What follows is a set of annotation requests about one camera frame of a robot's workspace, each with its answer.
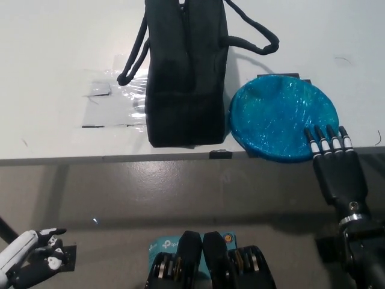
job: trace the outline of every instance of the white table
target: white table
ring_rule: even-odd
[[[298,72],[333,101],[360,152],[383,152],[385,1],[235,0],[273,31],[267,57],[230,51],[226,92],[263,73]],[[226,5],[230,35],[266,40]],[[81,128],[93,72],[131,51],[143,0],[0,1],[0,164],[208,158],[212,150],[247,157],[228,136],[195,149],[153,148],[136,128]]]

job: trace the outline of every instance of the black strap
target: black strap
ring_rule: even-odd
[[[144,61],[144,59],[145,59],[145,57],[149,51],[150,42],[149,42],[149,39],[147,39],[146,42],[144,43],[143,50],[142,50],[141,55],[139,56],[138,61],[134,64],[134,67],[132,68],[131,73],[127,76],[127,73],[131,69],[131,66],[135,62],[135,59],[137,59],[137,57],[138,57],[140,46],[143,43],[144,36],[146,35],[146,31],[147,31],[147,19],[146,19],[146,14],[144,14],[142,24],[140,25],[137,39],[134,43],[134,47],[131,50],[131,54],[127,60],[126,66],[123,69],[122,73],[117,78],[118,84],[120,86],[125,86],[133,80],[136,72],[138,71],[139,67],[142,65],[142,63],[143,63],[143,61]]]
[[[260,55],[268,55],[271,53],[274,53],[279,48],[279,39],[278,37],[272,33],[269,29],[264,27],[263,25],[259,24],[258,22],[255,22],[254,20],[250,19],[237,5],[235,5],[234,2],[231,0],[225,0],[226,3],[235,10],[235,12],[240,15],[240,17],[247,22],[249,25],[257,29],[263,36],[269,40],[270,45],[264,47],[263,49],[257,47],[256,45],[250,43],[249,41],[235,37],[235,36],[227,36],[220,39],[220,45],[222,46],[236,46],[240,48],[247,49],[251,52],[260,54]]]

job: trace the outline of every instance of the black bag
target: black bag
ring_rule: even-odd
[[[150,49],[146,122],[154,147],[211,145],[223,142],[224,76],[229,46],[260,55],[279,48],[279,39],[225,0],[269,41],[263,49],[227,32],[222,0],[146,0],[146,12],[125,69],[117,81],[127,85]],[[149,27],[149,39],[131,69]]]

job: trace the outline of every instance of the plastic wrap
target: plastic wrap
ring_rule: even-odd
[[[339,125],[334,105],[320,89],[283,75],[248,82],[229,111],[231,132],[246,151],[284,163],[311,159],[305,127],[330,124],[337,131]]]
[[[90,83],[83,127],[146,124],[144,100],[148,70],[140,69],[131,83],[124,87],[117,84],[119,73],[115,70],[97,73],[98,76]]]

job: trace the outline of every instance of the blue plastic-wrapped bowl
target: blue plastic-wrapped bowl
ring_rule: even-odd
[[[305,127],[324,129],[330,124],[337,131],[339,126],[333,103],[320,89],[283,75],[246,83],[229,111],[230,129],[239,144],[251,154],[281,163],[311,159]]]

